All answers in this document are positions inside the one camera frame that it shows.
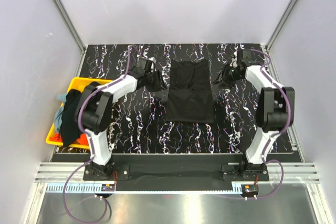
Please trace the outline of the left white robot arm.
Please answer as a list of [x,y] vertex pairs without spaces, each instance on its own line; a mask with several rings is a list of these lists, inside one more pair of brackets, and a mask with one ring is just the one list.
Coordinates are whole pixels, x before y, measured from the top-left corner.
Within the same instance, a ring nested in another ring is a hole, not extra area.
[[113,175],[112,154],[107,140],[107,129],[112,122],[112,107],[123,96],[140,88],[146,88],[149,92],[165,90],[166,85],[155,64],[154,57],[141,57],[136,66],[127,66],[126,73],[118,79],[107,84],[92,82],[81,94],[75,119],[89,143],[90,159],[86,166],[103,180]]

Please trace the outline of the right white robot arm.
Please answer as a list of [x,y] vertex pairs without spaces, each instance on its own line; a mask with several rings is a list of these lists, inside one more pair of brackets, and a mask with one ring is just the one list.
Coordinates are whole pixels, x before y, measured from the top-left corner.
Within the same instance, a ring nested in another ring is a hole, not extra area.
[[224,65],[212,84],[232,88],[238,80],[251,83],[259,93],[255,115],[257,130],[231,176],[242,180],[254,180],[267,175],[266,158],[276,139],[292,126],[294,118],[295,90],[276,81],[266,70],[270,57],[256,49],[237,50],[234,66]]

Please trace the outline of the yellow plastic bin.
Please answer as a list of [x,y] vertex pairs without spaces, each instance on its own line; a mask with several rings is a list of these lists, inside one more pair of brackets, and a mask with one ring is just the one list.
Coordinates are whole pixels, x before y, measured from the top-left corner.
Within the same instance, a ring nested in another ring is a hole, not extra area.
[[[84,88],[90,84],[91,82],[98,82],[100,85],[105,85],[109,82],[111,82],[111,80],[105,80],[105,79],[94,79],[94,78],[83,78],[83,77],[75,77],[72,79],[72,81],[70,82],[70,85],[68,87],[67,92],[69,92],[71,89],[76,89],[78,91],[83,91]],[[61,137],[60,134],[57,133],[57,131],[55,130],[54,124],[52,124],[45,142],[49,145],[56,145],[56,146],[63,146],[63,142],[61,141]],[[89,149],[89,144],[88,141],[86,141],[83,145],[83,142],[77,142],[75,141],[73,144],[69,145],[69,147],[71,148],[81,148],[84,150],[88,150]]]

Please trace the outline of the grey-blue t-shirt in bin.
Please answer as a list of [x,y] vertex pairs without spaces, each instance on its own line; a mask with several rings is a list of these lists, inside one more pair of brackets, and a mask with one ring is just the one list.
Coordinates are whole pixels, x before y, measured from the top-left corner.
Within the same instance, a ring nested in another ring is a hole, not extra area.
[[[63,94],[59,94],[56,96],[57,101],[60,101],[62,104],[65,104],[66,102],[66,96],[68,93],[63,93]],[[60,106],[60,108],[57,110],[57,112],[55,113],[54,116],[54,131],[55,133],[60,134],[60,127],[62,124],[62,114],[64,111],[64,106]]]

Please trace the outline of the orange t-shirt in bin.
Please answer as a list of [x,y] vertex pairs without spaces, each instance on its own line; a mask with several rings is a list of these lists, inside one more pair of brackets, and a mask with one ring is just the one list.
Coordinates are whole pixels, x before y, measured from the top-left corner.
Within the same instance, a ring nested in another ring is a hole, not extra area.
[[[58,142],[58,143],[62,143],[62,138],[60,136],[59,133],[54,133],[50,138],[49,138],[50,141],[53,141],[53,142]],[[87,136],[85,135],[85,133],[81,134],[79,136],[79,138],[77,138],[75,141],[74,141],[74,144],[79,144],[79,145],[86,145],[88,146],[89,143],[88,143],[88,140],[87,140]]]

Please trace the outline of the black t-shirt with blue print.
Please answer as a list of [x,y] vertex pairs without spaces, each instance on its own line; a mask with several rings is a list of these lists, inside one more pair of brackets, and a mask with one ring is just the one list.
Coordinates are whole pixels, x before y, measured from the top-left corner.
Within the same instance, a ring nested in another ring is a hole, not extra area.
[[63,105],[64,111],[62,114],[62,124],[60,127],[60,136],[62,138],[64,147],[68,147],[73,144],[74,141],[79,138],[83,132],[79,130],[78,123],[75,120],[75,112],[79,100],[81,97],[81,92],[76,89],[71,89],[67,96],[66,102]]

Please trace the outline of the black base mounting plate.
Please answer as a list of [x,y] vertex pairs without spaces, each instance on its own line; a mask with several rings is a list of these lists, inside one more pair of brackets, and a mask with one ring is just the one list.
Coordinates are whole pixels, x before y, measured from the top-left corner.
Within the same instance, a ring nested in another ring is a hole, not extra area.
[[85,166],[84,180],[115,181],[118,191],[225,191],[233,183],[267,182],[265,165],[242,154],[113,154],[103,168]]

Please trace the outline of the right small connector box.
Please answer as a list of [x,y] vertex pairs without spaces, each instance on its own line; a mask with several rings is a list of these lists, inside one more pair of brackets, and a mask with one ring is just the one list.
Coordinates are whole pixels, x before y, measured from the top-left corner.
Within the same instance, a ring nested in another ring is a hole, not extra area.
[[257,184],[243,185],[242,186],[242,191],[243,191],[243,193],[246,193],[246,194],[258,194],[259,186]]

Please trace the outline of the small connector box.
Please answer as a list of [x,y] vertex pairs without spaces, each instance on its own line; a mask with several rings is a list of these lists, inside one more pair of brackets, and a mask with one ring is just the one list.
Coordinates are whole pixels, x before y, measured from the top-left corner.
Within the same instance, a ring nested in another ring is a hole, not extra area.
[[115,186],[115,184],[102,184],[101,191],[114,192]]
[[259,186],[257,184],[243,185],[242,186],[242,191],[243,191],[243,193],[246,193],[246,194],[258,194]]

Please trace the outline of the left small connector box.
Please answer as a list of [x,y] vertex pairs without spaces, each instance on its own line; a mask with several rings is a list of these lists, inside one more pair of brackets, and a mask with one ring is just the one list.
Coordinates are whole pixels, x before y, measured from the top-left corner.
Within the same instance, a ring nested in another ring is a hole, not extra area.
[[101,191],[114,192],[115,186],[115,184],[102,184]]

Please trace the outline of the right aluminium frame post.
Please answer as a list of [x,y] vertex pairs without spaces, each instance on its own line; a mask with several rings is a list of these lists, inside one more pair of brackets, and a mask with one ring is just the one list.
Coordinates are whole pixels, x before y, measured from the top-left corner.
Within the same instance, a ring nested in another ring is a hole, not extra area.
[[269,51],[273,44],[275,43],[277,37],[279,36],[281,30],[285,26],[288,18],[290,17],[291,13],[293,12],[295,6],[298,4],[299,0],[290,0],[287,4],[279,22],[277,23],[274,31],[272,32],[270,38],[268,39],[268,42],[265,44],[265,49]]

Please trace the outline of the aluminium frame post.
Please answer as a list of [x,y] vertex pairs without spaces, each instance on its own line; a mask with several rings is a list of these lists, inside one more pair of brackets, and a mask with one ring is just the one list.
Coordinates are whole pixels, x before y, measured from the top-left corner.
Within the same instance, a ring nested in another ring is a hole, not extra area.
[[290,0],[287,4],[279,22],[277,23],[274,31],[272,32],[270,38],[268,39],[268,42],[265,44],[265,49],[269,51],[273,44],[275,43],[277,37],[279,36],[281,30],[285,26],[288,18],[290,17],[291,13],[293,12],[295,6],[298,4],[299,0]]
[[78,49],[81,53],[84,53],[86,49],[86,45],[83,43],[82,39],[80,38],[74,24],[72,23],[63,3],[61,0],[52,0],[53,4],[55,5],[58,13],[61,16],[61,19],[65,23],[70,35],[72,36],[75,44],[77,45]]

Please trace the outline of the left aluminium frame post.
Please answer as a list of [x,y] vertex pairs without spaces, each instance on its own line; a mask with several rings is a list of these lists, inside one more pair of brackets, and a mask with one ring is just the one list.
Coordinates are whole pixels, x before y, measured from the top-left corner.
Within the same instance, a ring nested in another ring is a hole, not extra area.
[[63,3],[61,0],[52,0],[53,4],[55,5],[58,13],[61,16],[61,19],[65,23],[70,35],[72,36],[75,44],[77,45],[78,49],[81,53],[84,53],[86,49],[86,45],[83,43],[82,39],[80,38],[74,24],[72,23]]

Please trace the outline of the aluminium front rail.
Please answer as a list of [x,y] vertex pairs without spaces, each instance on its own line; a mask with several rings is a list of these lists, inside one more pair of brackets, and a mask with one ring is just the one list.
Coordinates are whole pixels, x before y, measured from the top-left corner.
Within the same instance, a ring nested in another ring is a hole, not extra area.
[[[55,163],[44,162],[40,164],[35,177],[37,182],[63,182],[69,175],[80,166],[80,163]],[[285,184],[318,184],[320,182],[315,166],[312,163],[282,163]],[[115,164],[119,178],[130,178],[136,172],[144,174],[173,173],[181,175],[186,171],[219,172],[220,164],[191,164],[191,163],[129,163]]]

